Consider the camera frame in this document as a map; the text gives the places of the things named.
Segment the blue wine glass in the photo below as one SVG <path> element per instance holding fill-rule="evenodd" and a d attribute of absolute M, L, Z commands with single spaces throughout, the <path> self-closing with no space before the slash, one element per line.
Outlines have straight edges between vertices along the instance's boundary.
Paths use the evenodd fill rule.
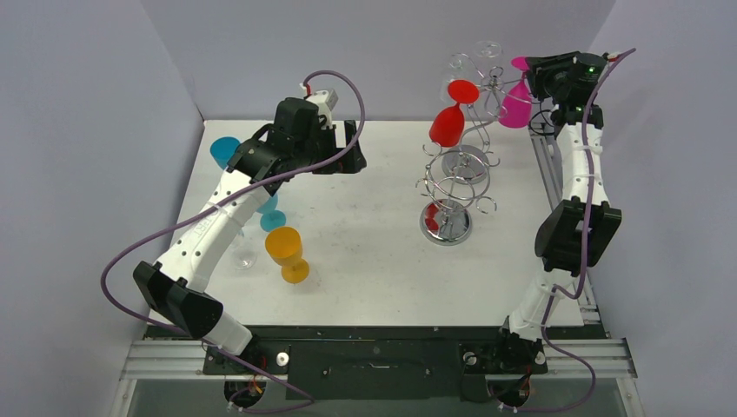
<path fill-rule="evenodd" d="M 274 194 L 256 211 L 261 215 L 260 227 L 264 232 L 286 225 L 286 215 L 277 208 L 278 202 L 278 195 Z"/>
<path fill-rule="evenodd" d="M 235 154 L 241 142 L 233 136 L 223 136 L 213 141 L 209 147 L 210 155 L 220 170 L 228 167 L 230 158 Z"/>

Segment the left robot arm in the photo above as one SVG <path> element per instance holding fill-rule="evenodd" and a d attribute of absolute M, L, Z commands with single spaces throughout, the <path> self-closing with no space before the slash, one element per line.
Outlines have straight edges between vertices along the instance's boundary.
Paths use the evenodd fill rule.
<path fill-rule="evenodd" d="M 335 92 L 318 90 L 278 103 L 273 122 L 236 148 L 207 203 L 172 246 L 142 261 L 133 278 L 152 310 L 196 339 L 226 351 L 239 374 L 258 365 L 253 334 L 207 295 L 216 265 L 246 222 L 297 169 L 318 175 L 355 174 L 366 161 L 356 146 L 336 144 Z"/>

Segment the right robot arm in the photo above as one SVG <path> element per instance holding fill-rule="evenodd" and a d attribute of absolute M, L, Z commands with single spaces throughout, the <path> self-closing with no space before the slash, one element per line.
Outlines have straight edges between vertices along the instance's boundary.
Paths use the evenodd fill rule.
<path fill-rule="evenodd" d="M 510 373 L 544 367 L 542 335 L 555 307 L 563 299 L 581 296 L 587 269 L 600 260 L 622 221 L 621 210 L 604 189 L 603 111 L 594 102 L 615 56 L 574 51 L 530 56 L 524 62 L 530 95 L 553 103 L 562 195 L 535 237 L 534 253 L 542 270 L 489 349 L 492 363 Z"/>

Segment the pink wine glass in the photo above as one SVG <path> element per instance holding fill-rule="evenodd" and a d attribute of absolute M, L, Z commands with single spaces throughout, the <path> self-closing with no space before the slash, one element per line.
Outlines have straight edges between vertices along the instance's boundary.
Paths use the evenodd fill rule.
<path fill-rule="evenodd" d="M 529 66 L 525 56 L 511 60 L 511 65 L 521 72 L 521 78 L 506 93 L 502 101 L 499 122 L 509 129 L 523 129 L 528 126 L 533 107 L 530 88 L 527 82 Z"/>

